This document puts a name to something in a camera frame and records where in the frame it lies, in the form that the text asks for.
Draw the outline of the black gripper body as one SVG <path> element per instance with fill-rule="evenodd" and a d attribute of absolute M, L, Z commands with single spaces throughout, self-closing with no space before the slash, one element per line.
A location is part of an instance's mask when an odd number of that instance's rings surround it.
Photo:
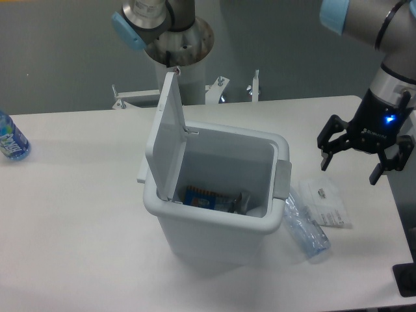
<path fill-rule="evenodd" d="M 375 154 L 409 142 L 408 136 L 399 132 L 412 111 L 410 100 L 411 93 L 406 88 L 400 90 L 396 106 L 367 90 L 346 128 L 346 146 Z"/>

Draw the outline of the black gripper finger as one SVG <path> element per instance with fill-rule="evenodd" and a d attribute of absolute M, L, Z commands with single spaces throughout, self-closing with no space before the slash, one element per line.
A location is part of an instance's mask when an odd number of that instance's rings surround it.
<path fill-rule="evenodd" d="M 333 114 L 318 135 L 317 146 L 321 150 L 322 162 L 320 167 L 322 171 L 326 171 L 336 153 L 352 147 L 348 128 L 348 122 Z"/>
<path fill-rule="evenodd" d="M 380 162 L 372 171 L 369 182 L 371 185 L 377 184 L 379 178 L 388 171 L 402 171 L 415 147 L 415 140 L 410 135 L 402 135 L 396 138 L 395 145 L 398 146 L 397 152 L 392 158 L 388 158 L 385 148 L 380 143 L 376 144 L 376 151 Z"/>

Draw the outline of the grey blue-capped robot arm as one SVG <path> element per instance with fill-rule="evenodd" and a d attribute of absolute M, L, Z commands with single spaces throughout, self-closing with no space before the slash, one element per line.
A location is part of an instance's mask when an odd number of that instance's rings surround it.
<path fill-rule="evenodd" d="M 380 161 L 369 178 L 375 184 L 384 173 L 403 170 L 415 146 L 401 132 L 415 110 L 415 2 L 323 1 L 319 18 L 329 30 L 385 55 L 354 117 L 331 116 L 317 138 L 323 170 L 340 151 L 376 154 Z M 111 22 L 127 46 L 165 68 L 195 65 L 214 44 L 194 1 L 124 1 Z"/>

